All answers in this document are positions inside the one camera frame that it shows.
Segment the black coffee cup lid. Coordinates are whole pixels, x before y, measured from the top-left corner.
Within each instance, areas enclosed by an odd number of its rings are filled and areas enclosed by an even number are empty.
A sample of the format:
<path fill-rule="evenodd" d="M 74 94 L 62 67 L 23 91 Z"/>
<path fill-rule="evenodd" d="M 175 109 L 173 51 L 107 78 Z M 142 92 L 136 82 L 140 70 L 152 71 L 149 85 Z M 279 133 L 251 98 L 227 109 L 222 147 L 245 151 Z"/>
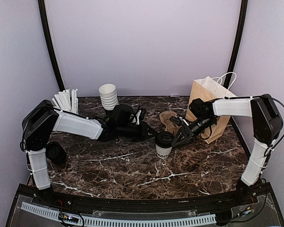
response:
<path fill-rule="evenodd" d="M 155 137 L 155 144 L 161 148 L 170 148 L 172 147 L 172 141 L 174 135 L 168 131 L 162 131 L 158 133 Z"/>

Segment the brown pulp cup carrier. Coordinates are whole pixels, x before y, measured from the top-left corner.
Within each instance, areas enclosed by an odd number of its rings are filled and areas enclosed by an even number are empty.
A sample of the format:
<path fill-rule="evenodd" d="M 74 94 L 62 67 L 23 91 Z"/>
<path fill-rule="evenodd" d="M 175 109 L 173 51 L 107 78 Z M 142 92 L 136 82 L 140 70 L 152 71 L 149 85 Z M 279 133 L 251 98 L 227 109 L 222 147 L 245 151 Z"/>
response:
<path fill-rule="evenodd" d="M 170 118 L 174 116 L 176 117 L 177 114 L 173 111 L 165 111 L 160 113 L 160 121 L 165 125 L 165 130 L 172 133 L 174 136 L 177 134 L 179 130 L 179 126 L 175 125 Z"/>

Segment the white paper coffee cup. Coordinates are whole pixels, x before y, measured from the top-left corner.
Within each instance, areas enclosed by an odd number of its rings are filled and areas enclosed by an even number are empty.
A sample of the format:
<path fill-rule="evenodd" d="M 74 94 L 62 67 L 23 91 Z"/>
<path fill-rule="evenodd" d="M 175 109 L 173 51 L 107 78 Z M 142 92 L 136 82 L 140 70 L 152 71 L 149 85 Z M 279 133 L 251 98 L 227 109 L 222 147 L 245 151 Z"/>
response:
<path fill-rule="evenodd" d="M 163 148 L 163 147 L 160 147 L 159 145 L 156 145 L 156 154 L 161 159 L 168 158 L 171 151 L 172 151 L 172 147 Z"/>

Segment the brown paper bag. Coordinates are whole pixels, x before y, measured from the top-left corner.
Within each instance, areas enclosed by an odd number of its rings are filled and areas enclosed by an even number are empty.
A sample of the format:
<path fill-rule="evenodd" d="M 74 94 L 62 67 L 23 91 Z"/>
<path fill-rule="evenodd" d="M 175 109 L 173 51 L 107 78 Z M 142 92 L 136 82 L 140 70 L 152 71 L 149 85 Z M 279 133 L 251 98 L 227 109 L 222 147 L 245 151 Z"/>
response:
<path fill-rule="evenodd" d="M 200 98 L 202 101 L 210 101 L 216 98 L 224 97 L 235 97 L 236 95 L 229 91 L 228 88 L 223 87 L 222 79 L 226 75 L 234 75 L 233 82 L 237 78 L 235 72 L 225 73 L 220 77 L 205 77 L 203 79 L 196 79 L 193 81 L 192 89 L 189 98 L 189 104 L 197 98 Z M 218 117 L 217 124 L 213 124 L 211 128 L 207 128 L 205 132 L 201 135 L 203 138 L 206 138 L 205 142 L 210 144 L 220 138 L 230 120 L 230 116 Z"/>

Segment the stack of paper cups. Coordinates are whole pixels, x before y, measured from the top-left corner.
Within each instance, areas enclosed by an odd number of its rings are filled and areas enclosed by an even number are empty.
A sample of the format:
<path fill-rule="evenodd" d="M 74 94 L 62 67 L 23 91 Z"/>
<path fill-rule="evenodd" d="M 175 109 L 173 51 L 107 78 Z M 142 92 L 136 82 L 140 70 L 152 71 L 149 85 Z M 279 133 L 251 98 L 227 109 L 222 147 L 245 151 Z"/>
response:
<path fill-rule="evenodd" d="M 114 84 L 104 84 L 99 88 L 101 104 L 106 111 L 112 111 L 119 104 L 116 86 Z"/>

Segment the stack of black lids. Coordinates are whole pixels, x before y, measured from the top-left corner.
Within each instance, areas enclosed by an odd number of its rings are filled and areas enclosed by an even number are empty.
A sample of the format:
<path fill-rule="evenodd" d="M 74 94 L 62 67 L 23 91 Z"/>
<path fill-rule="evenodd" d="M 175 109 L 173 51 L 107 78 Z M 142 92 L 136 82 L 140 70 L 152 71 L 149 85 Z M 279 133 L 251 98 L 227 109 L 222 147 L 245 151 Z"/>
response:
<path fill-rule="evenodd" d="M 46 157 L 55 165 L 66 163 L 67 155 L 63 147 L 57 142 L 49 142 L 45 149 Z"/>

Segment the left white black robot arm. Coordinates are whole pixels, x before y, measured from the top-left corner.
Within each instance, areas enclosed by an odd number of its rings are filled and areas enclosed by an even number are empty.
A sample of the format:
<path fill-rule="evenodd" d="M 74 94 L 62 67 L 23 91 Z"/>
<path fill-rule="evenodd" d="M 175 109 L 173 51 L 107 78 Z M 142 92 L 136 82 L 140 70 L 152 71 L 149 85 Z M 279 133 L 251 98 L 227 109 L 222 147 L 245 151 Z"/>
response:
<path fill-rule="evenodd" d="M 118 104 L 106 118 L 88 118 L 54 107 L 49 100 L 43 100 L 22 122 L 20 149 L 26 153 L 29 171 L 35 186 L 40 190 L 39 199 L 47 206 L 57 203 L 57 195 L 49 188 L 48 140 L 53 132 L 65 132 L 87 137 L 91 140 L 107 142 L 118 137 L 131 141 L 154 138 L 158 133 L 144 121 L 146 110 L 135 111 L 131 106 Z"/>

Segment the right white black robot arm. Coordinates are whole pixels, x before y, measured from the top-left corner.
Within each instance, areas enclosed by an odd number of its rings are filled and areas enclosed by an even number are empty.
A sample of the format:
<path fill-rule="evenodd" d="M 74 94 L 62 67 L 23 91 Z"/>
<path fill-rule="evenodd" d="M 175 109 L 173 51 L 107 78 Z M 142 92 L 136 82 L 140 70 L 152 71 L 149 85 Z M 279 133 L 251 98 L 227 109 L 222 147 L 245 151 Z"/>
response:
<path fill-rule="evenodd" d="M 283 139 L 280 132 L 284 126 L 276 106 L 280 101 L 269 94 L 250 97 L 225 97 L 210 101 L 194 99 L 189 105 L 190 112 L 196 117 L 188 122 L 181 116 L 171 117 L 179 130 L 171 145 L 173 147 L 190 143 L 196 136 L 217 123 L 218 117 L 249 117 L 253 123 L 254 145 L 240 182 L 254 185 L 268 164 L 268 159 L 278 143 Z"/>

